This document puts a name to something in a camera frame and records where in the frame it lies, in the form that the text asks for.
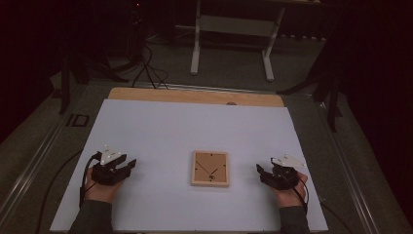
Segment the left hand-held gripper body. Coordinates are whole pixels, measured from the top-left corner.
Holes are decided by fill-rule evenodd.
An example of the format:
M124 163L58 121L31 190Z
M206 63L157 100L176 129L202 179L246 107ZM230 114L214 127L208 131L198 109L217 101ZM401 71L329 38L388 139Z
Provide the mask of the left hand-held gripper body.
M122 178L117 175L119 165L114 169L109 169L108 164L123 154L111 149L107 144L97 154L98 163L93 166L92 179L102 185L115 185L120 182Z

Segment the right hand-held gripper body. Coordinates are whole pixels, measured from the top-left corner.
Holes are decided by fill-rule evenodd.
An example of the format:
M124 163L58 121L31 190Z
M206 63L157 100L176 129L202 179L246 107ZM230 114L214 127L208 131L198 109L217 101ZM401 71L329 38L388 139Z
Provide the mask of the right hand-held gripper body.
M295 187L299 182L297 168L305 168L306 164L288 153L275 158L276 162L282 166L280 171L273 172L278 190L288 190Z

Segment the wooden picture frame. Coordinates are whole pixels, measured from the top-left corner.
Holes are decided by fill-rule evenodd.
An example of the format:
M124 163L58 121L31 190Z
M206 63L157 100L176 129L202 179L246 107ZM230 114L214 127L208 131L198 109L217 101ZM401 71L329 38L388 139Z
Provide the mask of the wooden picture frame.
M230 185L228 154L216 151L195 151L191 185L228 187Z

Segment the person's right hand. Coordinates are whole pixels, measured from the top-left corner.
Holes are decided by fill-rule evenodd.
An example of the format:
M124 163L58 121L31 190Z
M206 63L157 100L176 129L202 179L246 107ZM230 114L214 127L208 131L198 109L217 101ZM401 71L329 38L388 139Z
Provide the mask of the person's right hand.
M297 174L299 177L299 183L293 189L277 190L272 188L272 192L275 194L278 206L280 208L303 206L307 195L306 182L308 177L301 173Z

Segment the person's left hand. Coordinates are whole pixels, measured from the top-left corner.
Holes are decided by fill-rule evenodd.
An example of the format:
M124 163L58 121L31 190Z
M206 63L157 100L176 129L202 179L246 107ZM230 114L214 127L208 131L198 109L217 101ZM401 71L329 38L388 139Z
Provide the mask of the person's left hand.
M102 185L88 178L86 182L85 199L112 203L122 184L122 182L118 182L115 185Z

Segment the black floor socket plate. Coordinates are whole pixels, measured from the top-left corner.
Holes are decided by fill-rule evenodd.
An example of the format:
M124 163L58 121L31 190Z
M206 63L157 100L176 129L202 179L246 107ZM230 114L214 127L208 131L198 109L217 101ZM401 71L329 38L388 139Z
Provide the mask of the black floor socket plate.
M89 115L71 114L66 122L67 127L87 127L90 121Z

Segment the black metal stand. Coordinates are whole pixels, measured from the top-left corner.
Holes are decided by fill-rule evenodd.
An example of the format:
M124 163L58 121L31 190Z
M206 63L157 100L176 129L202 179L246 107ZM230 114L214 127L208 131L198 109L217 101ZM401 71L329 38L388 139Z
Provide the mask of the black metal stand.
M70 104L70 75L82 84L89 82L87 69L97 71L106 78L116 82L126 82L126 79L117 75L118 72L133 68L135 59L116 67L104 65L81 53L66 53L61 62L61 78L58 97L61 99L60 114L63 114Z
M330 130L336 133L335 118L341 76L342 66L336 55L322 50L311 67L307 78L291 88L278 91L278 94L291 95L317 84L311 97L316 102L327 101L327 124Z

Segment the metal floor strip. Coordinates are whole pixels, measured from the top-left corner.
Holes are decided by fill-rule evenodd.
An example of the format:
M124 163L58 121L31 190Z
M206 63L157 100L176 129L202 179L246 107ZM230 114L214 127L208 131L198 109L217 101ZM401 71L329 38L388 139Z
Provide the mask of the metal floor strip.
M149 83L139 83L136 85L138 88L149 88L158 90L184 90L184 91L208 91L208 92L221 92L221 93L242 93L242 94L260 94L260 95L275 95L275 91L257 91L257 90L243 90L243 89L230 89L230 88L214 88L214 87L203 87L203 86L188 86L188 85L175 85L166 84L165 86L160 86L154 88L153 85Z

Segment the metal floor rail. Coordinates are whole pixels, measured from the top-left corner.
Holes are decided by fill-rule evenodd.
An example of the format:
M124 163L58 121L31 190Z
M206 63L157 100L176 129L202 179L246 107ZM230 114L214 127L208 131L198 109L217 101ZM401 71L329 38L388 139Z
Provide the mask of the metal floor rail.
M323 102L316 103L316 107L319 113L319 117L323 121L324 128L326 129L329 138L332 140L334 149L338 154L338 164L342 171L343 179L346 182L350 196L357 210L357 215L361 221L365 234L380 234L377 223L373 218L372 213L366 203L365 196L362 193L359 184L357 183L357 178L354 172L352 171L350 163L347 160L347 155L344 151L344 148L338 136L331 131L328 125L328 110L326 105Z
M0 226L13 215L69 117L70 108L38 108L0 143Z

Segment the white metal desk frame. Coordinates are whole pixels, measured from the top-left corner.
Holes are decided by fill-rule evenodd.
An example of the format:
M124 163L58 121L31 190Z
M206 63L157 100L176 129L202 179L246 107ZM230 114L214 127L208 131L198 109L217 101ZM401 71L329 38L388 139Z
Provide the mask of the white metal desk frame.
M201 53L201 32L219 32L230 34L241 34L248 36L268 37L269 44L261 52L264 65L265 75L268 82L274 82L275 76L270 60L273 46L281 27L285 7L278 10L277 17L274 21L257 20L257 19L237 19L228 17L219 17L204 15L201 13L202 1L197 0L196 18L195 18L195 42L190 67L190 74L197 75L199 72L200 53Z

